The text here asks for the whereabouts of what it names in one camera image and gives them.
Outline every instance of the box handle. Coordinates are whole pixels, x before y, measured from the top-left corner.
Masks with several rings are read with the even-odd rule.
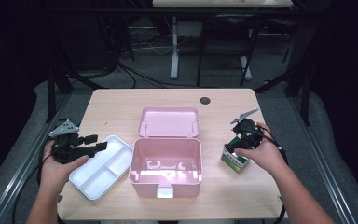
[[[173,198],[173,186],[157,186],[157,198]]]

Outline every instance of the human hand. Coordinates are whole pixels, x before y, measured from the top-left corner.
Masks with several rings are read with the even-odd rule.
[[[263,123],[257,123],[263,130],[263,134],[271,137],[269,127]],[[246,158],[253,160],[261,168],[272,174],[274,171],[279,171],[286,163],[277,147],[268,139],[263,138],[260,145],[256,149],[236,148],[234,152]]]
[[[86,163],[89,156],[80,157],[67,164],[60,164],[50,155],[53,144],[54,141],[51,141],[45,146],[43,159],[46,160],[42,165],[39,190],[49,194],[51,197],[56,197],[61,193],[66,182],[68,182],[69,174]]]

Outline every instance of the wooden table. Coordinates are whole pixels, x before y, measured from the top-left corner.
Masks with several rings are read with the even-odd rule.
[[[201,97],[211,102],[203,105]],[[79,134],[98,134],[99,141],[117,135],[133,147],[144,107],[191,106],[199,111],[203,159],[200,194],[194,198],[141,198],[126,173],[100,201],[89,201],[72,183],[62,192],[59,214],[63,220],[184,220],[275,218],[280,195],[272,177],[251,161],[237,174],[220,160],[223,145],[234,136],[232,120],[259,107],[247,89],[137,89],[97,90]],[[261,111],[249,117],[264,122]]]

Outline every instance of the pink plastic box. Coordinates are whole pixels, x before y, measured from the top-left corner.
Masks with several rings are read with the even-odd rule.
[[[195,197],[202,180],[198,110],[149,106],[135,142],[130,182],[139,196]]]

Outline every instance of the white plastic tray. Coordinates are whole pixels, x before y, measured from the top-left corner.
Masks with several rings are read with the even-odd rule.
[[[99,200],[128,170],[133,149],[115,135],[107,137],[107,148],[69,175],[69,180],[89,199]]]

